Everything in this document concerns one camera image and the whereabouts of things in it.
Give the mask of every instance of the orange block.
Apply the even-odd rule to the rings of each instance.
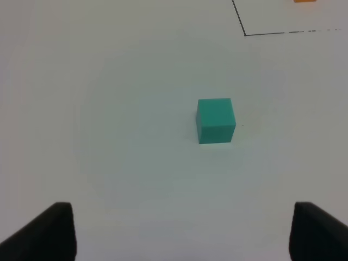
[[[294,0],[295,3],[316,2],[316,0]]]

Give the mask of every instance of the teal cube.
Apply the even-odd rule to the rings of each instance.
[[[231,142],[236,127],[231,99],[198,100],[196,123],[200,144]]]

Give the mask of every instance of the white surface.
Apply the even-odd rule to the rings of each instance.
[[[348,1],[234,0],[246,34],[347,30]]]
[[[289,260],[296,201],[348,223],[344,31],[245,38],[230,0],[0,2],[0,239],[56,201],[83,261]],[[197,144],[231,97],[232,144]]]

